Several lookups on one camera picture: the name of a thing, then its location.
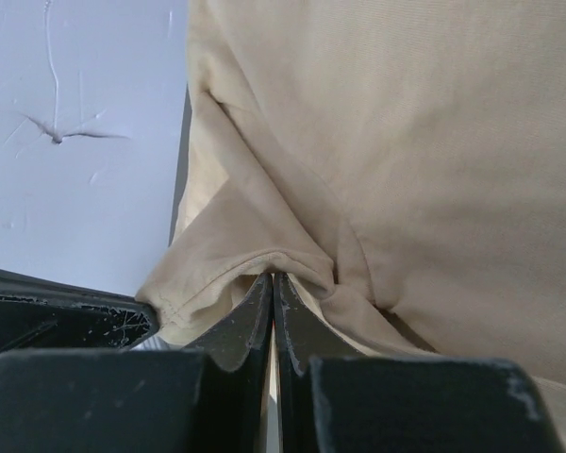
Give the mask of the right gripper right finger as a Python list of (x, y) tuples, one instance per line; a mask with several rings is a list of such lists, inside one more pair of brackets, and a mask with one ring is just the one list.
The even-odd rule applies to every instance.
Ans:
[(533, 381), (508, 361), (361, 354), (274, 277), (285, 452), (559, 452)]

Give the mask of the beige t shirt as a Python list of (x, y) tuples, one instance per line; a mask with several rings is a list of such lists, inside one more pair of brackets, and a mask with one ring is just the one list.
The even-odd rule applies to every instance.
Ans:
[(566, 1), (192, 1), (186, 54), (160, 337), (282, 271), (361, 351), (517, 362), (566, 447)]

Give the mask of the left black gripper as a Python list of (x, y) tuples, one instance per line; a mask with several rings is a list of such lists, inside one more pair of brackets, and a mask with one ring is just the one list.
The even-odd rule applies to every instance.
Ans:
[(0, 270), (0, 354), (26, 348), (130, 349), (158, 316), (130, 296)]

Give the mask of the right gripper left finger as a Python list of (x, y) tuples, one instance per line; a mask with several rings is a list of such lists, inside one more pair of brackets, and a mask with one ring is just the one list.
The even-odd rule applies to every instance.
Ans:
[(0, 354), (0, 452), (263, 452), (272, 279), (180, 349)]

